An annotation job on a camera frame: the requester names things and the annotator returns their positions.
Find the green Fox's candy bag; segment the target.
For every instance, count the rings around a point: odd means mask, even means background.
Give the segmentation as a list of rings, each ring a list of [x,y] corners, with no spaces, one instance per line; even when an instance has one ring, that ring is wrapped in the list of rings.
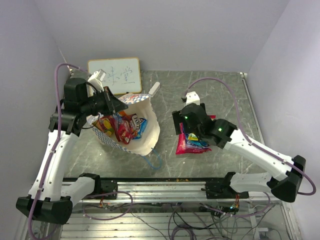
[[[186,142],[192,146],[198,146],[200,148],[208,148],[210,145],[205,141],[199,140],[194,133],[186,134]]]

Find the checkered paper bag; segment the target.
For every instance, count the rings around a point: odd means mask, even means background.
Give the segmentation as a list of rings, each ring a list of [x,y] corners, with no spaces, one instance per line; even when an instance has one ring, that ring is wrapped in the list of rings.
[[[87,117],[100,142],[115,149],[141,156],[155,170],[162,159],[155,150],[160,125],[151,104],[151,95],[128,93],[119,98],[128,108],[113,115]]]

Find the red chips bag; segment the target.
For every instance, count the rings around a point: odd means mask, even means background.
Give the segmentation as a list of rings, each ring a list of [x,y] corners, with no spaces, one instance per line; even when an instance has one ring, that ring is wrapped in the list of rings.
[[[186,133],[183,123],[180,123],[179,128],[181,133],[178,136],[176,155],[202,154],[211,151],[208,143],[199,140],[194,133]]]

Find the blue red snack bag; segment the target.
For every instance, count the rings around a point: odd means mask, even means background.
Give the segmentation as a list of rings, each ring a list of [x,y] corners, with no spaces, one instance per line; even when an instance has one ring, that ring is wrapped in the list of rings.
[[[209,152],[209,151],[211,151],[211,148],[210,148],[210,146],[209,146],[209,147],[193,146],[193,145],[189,145],[189,144],[186,142],[184,151],[185,151],[186,153],[204,153],[204,152]]]

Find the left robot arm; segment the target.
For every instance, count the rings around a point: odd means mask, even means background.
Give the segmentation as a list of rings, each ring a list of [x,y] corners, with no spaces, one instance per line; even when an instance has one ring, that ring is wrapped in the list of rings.
[[[78,141],[87,117],[110,116],[128,108],[109,88],[98,88],[89,96],[83,78],[70,78],[64,84],[64,99],[59,101],[50,118],[46,152],[27,196],[19,197],[16,208],[31,220],[64,225],[73,207],[83,198],[98,198],[102,193],[101,178],[83,173],[69,186],[63,186],[64,172],[70,153]]]

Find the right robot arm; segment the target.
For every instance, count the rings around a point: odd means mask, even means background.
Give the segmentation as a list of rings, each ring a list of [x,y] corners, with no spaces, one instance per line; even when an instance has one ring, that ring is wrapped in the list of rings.
[[[243,135],[228,120],[211,119],[203,103],[190,103],[182,110],[173,111],[172,118],[176,134],[195,134],[200,141],[237,153],[264,169],[263,173],[227,173],[220,186],[224,197],[231,198],[242,192],[266,192],[284,202],[296,200],[306,166],[304,157],[276,152]]]

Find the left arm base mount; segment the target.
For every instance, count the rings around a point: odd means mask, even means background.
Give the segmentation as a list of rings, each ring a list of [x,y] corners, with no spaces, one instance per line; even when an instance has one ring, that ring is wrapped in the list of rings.
[[[94,180],[93,192],[85,196],[84,199],[101,199],[115,200],[118,191],[118,184],[113,180],[106,178],[97,178]]]

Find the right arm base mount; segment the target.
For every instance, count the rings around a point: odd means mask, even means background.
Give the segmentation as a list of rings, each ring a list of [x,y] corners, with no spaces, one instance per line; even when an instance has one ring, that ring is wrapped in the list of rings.
[[[205,181],[205,185],[201,188],[205,192],[207,199],[248,199],[249,193],[236,192],[229,185],[224,184],[223,178],[210,178]]]

